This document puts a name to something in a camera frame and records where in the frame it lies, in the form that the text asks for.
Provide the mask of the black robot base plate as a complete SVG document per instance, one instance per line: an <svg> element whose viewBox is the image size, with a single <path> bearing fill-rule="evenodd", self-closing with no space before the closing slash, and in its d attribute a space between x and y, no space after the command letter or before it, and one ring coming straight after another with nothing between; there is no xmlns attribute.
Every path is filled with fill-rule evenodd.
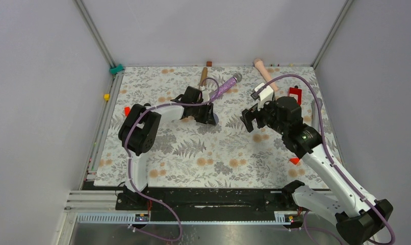
<svg viewBox="0 0 411 245"><path fill-rule="evenodd" d="M146 187L136 193L124 187L117 211L145 211L153 222L272 222L284 213L301 220L304 208L281 189Z"/></svg>

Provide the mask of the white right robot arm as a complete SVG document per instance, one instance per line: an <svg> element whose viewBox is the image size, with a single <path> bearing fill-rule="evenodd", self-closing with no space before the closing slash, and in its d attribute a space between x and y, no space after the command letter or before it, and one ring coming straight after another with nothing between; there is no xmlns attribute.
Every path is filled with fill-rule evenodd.
<svg viewBox="0 0 411 245"><path fill-rule="evenodd" d="M314 212L335 225L348 244L363 244L385 227L393 211L391 203L378 200L340 168L320 133L303 122L302 108L293 97L254 105L243 110L240 119L248 132L256 120L258 128L267 126L280 134L285 147L313 169L336 197L330 199L293 181L282 190L286 209L302 207Z"/></svg>

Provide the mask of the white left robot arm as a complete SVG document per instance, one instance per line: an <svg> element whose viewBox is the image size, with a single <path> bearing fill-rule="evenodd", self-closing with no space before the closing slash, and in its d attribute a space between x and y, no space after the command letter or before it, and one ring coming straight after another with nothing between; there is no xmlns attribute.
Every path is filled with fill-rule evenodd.
<svg viewBox="0 0 411 245"><path fill-rule="evenodd" d="M184 93L166 104L134 104L130 108L118 132L118 138L128 155L125 184L132 191L128 203L134 209L140 210L147 205L148 197L142 192L147 187L147 153L156 141L159 127L188 117L201 124L216 125L213 101L217 97L215 92L189 86Z"/></svg>

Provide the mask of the purple earbud charging case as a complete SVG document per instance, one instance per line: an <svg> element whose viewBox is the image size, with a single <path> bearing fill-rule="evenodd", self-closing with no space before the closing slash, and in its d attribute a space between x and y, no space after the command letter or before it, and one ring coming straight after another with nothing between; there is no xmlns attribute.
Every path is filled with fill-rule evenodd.
<svg viewBox="0 0 411 245"><path fill-rule="evenodd" d="M217 114L213 114L210 118L210 124L216 125L218 123L219 123L219 118L218 118Z"/></svg>

